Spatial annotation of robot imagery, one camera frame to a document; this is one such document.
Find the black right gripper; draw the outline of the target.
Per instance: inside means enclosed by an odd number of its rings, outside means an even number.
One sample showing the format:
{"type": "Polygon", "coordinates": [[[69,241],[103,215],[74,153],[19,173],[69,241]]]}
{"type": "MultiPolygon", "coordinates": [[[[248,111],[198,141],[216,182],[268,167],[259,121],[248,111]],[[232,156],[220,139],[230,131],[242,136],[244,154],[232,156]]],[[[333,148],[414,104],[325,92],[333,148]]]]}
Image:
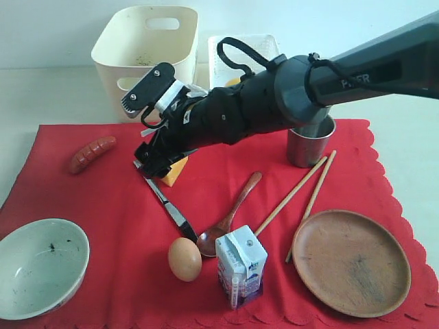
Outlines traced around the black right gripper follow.
{"type": "Polygon", "coordinates": [[[233,145],[247,137],[238,92],[214,88],[190,110],[178,111],[169,126],[142,142],[134,152],[146,178],[163,178],[171,166],[200,147],[224,143],[233,145]]]}

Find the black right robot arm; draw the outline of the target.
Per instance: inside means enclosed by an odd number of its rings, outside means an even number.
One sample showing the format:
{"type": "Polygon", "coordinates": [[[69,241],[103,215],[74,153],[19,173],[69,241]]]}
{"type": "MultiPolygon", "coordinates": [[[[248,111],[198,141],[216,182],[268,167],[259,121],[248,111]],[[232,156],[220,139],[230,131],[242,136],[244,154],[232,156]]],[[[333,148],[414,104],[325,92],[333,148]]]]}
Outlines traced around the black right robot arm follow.
{"type": "Polygon", "coordinates": [[[336,104],[389,94],[438,97],[437,13],[331,59],[310,53],[267,60],[231,37],[221,40],[217,53],[243,71],[238,84],[192,97],[173,66],[162,62],[124,97],[129,113],[160,113],[151,141],[135,151],[146,178],[166,176],[201,147],[315,125],[336,104]]]}

